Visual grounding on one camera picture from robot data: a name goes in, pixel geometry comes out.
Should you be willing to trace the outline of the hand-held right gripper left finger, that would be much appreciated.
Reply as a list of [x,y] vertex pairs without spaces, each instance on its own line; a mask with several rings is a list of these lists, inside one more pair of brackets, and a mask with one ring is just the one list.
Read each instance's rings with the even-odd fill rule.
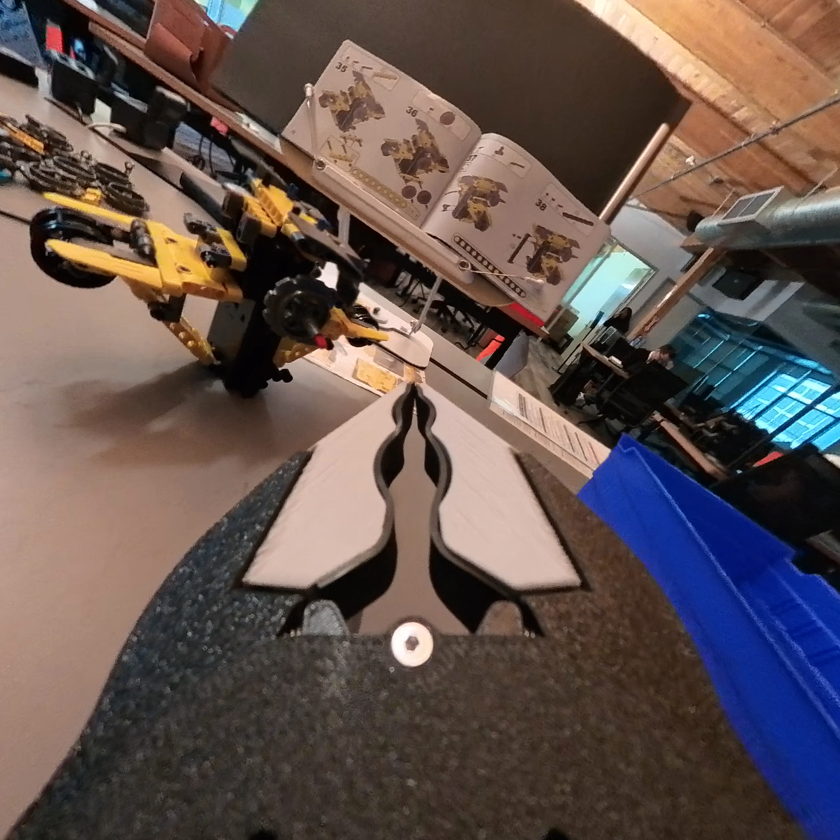
[[243,586],[328,601],[343,619],[391,586],[396,530],[391,486],[404,466],[416,387],[403,385],[308,452],[245,567]]

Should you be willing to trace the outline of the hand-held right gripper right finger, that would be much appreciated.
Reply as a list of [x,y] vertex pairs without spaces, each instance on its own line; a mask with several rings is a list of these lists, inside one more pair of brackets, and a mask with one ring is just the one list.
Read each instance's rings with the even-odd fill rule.
[[429,579],[467,631],[498,606],[517,631],[541,631],[532,596],[582,589],[582,568],[519,452],[427,385],[413,388],[426,476]]

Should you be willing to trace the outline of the printed paper sheet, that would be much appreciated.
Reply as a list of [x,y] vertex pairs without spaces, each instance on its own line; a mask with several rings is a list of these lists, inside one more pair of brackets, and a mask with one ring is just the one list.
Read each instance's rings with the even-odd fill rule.
[[492,372],[489,409],[590,479],[611,449],[502,374]]

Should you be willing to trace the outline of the yellow printed sticker sheet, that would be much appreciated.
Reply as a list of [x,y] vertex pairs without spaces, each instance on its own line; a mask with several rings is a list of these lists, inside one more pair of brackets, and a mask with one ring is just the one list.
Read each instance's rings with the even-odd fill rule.
[[378,345],[356,348],[342,340],[331,350],[315,350],[303,360],[377,395],[385,395],[406,384],[426,382],[424,371],[398,360]]

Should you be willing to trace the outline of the blue plastic bin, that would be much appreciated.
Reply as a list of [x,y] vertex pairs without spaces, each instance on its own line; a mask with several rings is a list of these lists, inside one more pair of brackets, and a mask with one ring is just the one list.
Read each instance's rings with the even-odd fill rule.
[[578,497],[671,601],[752,761],[810,838],[839,838],[838,592],[622,436]]

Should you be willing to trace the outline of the yellow and black toy vehicle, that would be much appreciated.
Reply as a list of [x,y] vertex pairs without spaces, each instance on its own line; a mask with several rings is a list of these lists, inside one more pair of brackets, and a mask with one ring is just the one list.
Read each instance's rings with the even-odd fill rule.
[[60,284],[122,281],[224,388],[244,398],[290,382],[289,365],[346,340],[387,345],[358,303],[366,265],[315,206],[264,176],[185,213],[185,234],[60,194],[28,225],[31,256]]

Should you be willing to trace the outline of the large paned window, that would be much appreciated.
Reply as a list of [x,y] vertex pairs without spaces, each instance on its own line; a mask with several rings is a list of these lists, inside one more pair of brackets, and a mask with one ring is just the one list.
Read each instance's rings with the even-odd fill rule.
[[735,416],[772,445],[838,454],[838,375],[772,329],[705,309],[669,343],[691,376],[679,408],[693,419]]

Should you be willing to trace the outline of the open instruction booklet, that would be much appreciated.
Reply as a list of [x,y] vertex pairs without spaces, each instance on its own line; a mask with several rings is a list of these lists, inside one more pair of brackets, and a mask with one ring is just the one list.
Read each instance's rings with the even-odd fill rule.
[[521,146],[350,40],[280,136],[541,322],[610,235]]

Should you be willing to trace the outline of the pile of loose toy parts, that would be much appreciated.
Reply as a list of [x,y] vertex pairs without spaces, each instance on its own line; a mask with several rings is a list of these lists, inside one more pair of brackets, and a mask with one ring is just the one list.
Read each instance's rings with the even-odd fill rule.
[[113,166],[76,150],[65,134],[27,115],[1,116],[1,184],[19,183],[42,195],[64,196],[84,207],[141,217],[149,204],[132,180],[134,164]]

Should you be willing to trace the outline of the black equipment box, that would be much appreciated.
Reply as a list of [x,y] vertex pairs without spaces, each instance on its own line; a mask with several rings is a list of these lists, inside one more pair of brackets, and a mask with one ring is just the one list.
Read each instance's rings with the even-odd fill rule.
[[167,87],[156,86],[147,101],[113,89],[111,121],[126,138],[151,151],[171,148],[188,111],[188,101]]

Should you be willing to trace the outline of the black partition panel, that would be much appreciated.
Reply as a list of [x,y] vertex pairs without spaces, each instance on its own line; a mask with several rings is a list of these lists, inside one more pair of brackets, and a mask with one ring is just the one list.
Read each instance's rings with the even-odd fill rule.
[[690,108],[652,59],[567,1],[258,2],[211,81],[279,131],[345,40],[515,141],[594,212]]

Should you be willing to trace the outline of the brown leather bag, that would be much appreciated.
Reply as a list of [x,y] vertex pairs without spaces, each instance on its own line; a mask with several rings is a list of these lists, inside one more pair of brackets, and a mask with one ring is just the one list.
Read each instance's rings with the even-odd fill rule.
[[205,96],[232,31],[215,23],[193,1],[155,1],[143,53]]

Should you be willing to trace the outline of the silver ventilation duct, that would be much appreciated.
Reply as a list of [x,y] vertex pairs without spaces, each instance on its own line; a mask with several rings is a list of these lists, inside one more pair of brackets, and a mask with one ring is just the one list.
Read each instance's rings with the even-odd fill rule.
[[839,243],[839,188],[795,196],[784,186],[739,197],[705,217],[694,236],[726,250],[835,246]]

